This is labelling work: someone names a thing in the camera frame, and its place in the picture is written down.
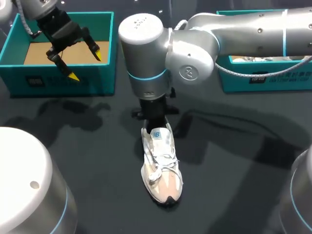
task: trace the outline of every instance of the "sneaker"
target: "sneaker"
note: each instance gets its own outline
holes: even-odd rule
[[[173,132],[166,120],[165,127],[154,128],[148,134],[147,123],[145,120],[141,129],[144,148],[142,179],[147,191],[158,203],[172,205],[180,198],[183,186]]]

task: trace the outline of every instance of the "robot logo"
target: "robot logo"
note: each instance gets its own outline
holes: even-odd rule
[[[190,65],[182,66],[179,73],[183,79],[196,80],[198,78],[198,70]]]

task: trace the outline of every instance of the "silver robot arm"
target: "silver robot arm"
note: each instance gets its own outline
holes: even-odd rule
[[[170,74],[200,84],[219,55],[312,55],[312,8],[236,16],[201,13],[183,30],[164,28],[154,15],[136,14],[120,24],[118,33],[140,114],[153,119],[166,114],[163,99],[171,87]]]
[[[12,8],[12,2],[10,0],[0,0],[0,24],[9,19]]]

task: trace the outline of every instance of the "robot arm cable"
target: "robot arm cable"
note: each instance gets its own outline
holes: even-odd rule
[[[21,19],[21,22],[26,30],[26,32],[34,39],[36,38],[37,36],[39,36],[39,34],[41,33],[41,31],[38,31],[36,32],[35,34],[31,31],[30,27],[28,26],[27,22],[26,22],[26,19],[25,19],[25,15],[24,15],[24,12],[23,12],[23,7],[21,5],[21,2],[20,0],[16,0],[16,5],[17,5],[17,8],[18,8],[18,11],[19,11],[19,14],[20,14],[20,19]]]
[[[183,25],[187,24],[187,20],[183,19],[181,20],[177,26],[175,27],[175,30],[179,30]],[[225,72],[225,73],[228,73],[230,75],[233,75],[233,76],[238,76],[238,77],[245,77],[245,78],[262,78],[262,77],[275,77],[275,76],[278,76],[278,75],[281,75],[281,74],[284,74],[284,73],[287,73],[291,70],[294,70],[308,62],[310,62],[312,60],[312,56],[304,59],[303,61],[301,61],[300,63],[290,67],[290,68],[287,68],[285,70],[282,70],[282,71],[279,71],[279,72],[273,72],[273,73],[267,73],[267,74],[243,74],[243,73],[237,73],[237,72],[233,72],[233,71],[230,71],[222,66],[220,66],[219,64],[215,64],[215,66],[217,67],[217,69]]]

